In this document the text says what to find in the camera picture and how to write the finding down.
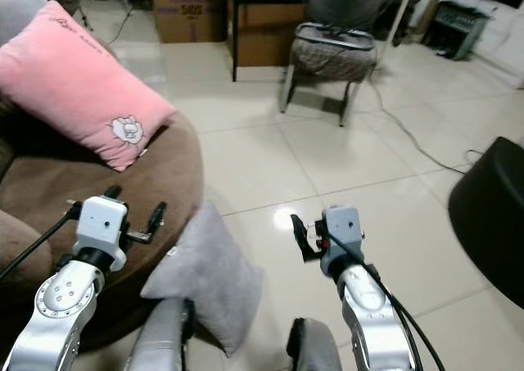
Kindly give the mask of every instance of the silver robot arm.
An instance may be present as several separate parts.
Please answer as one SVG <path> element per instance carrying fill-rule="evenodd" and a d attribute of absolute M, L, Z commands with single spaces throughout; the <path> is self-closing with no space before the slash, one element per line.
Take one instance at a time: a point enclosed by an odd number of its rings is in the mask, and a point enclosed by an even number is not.
<path fill-rule="evenodd" d="M 358 370 L 415 370 L 406 332 L 386 294 L 361 265 L 324 235 L 328 231 L 363 260 L 360 246 L 364 236 L 358 211 L 345 206 L 323 212 L 323 218 L 314 225 L 320 251 L 309 245 L 302 221 L 296 215 L 291 218 L 304 261 L 320 259 L 321 270 L 337 284 Z"/>
<path fill-rule="evenodd" d="M 117 197 L 120 188 L 110 188 Z M 90 197 L 82 204 L 74 257 L 47 279 L 34 298 L 34 311 L 16 339 L 3 371 L 66 371 L 78 354 L 80 333 L 94 315 L 97 296 L 110 272 L 124 267 L 121 247 L 149 243 L 165 209 L 162 202 L 147 233 L 129 229 L 127 206 L 112 197 Z"/>

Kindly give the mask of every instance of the chair leg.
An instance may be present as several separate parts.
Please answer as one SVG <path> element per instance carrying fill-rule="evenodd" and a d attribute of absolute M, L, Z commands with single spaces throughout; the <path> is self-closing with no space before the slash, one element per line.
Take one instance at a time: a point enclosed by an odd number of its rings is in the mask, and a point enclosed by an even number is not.
<path fill-rule="evenodd" d="M 282 91 L 282 98 L 280 101 L 280 111 L 286 113 L 287 103 L 293 90 L 293 74 L 295 73 L 295 66 L 290 64 L 287 67 L 286 81 L 284 82 L 284 89 Z"/>
<path fill-rule="evenodd" d="M 353 103 L 355 102 L 355 98 L 357 96 L 357 92 L 360 88 L 360 83 L 357 83 L 355 86 L 353 86 L 352 91 L 350 93 L 350 85 L 351 83 L 348 83 L 346 85 L 346 90 L 344 92 L 344 100 L 342 101 L 342 111 L 341 111 L 341 122 L 340 126 L 344 127 L 346 126 L 347 119 L 350 116 L 351 107 L 353 106 Z"/>

